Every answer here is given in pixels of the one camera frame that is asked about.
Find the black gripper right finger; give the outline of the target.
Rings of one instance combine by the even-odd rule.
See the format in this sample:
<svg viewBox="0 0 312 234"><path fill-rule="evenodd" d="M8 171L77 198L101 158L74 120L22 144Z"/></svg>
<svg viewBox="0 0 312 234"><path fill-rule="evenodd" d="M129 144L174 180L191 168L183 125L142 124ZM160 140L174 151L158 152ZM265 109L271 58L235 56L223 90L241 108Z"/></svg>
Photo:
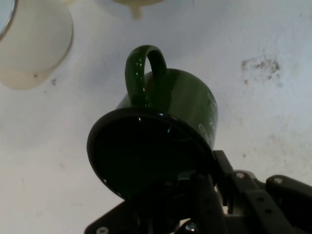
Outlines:
<svg viewBox="0 0 312 234"><path fill-rule="evenodd" d="M215 177L228 213L245 218L251 233L310 234L312 188L284 175L260 182L249 171L234 170L225 153L214 151Z"/></svg>

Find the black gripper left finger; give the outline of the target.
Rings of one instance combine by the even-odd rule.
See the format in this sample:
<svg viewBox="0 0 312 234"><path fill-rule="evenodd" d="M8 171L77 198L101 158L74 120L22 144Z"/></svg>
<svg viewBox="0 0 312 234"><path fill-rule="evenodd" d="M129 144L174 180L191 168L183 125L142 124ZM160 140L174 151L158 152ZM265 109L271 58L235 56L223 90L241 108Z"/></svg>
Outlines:
<svg viewBox="0 0 312 234"><path fill-rule="evenodd" d="M210 175L156 183L91 223L86 234L225 234Z"/></svg>

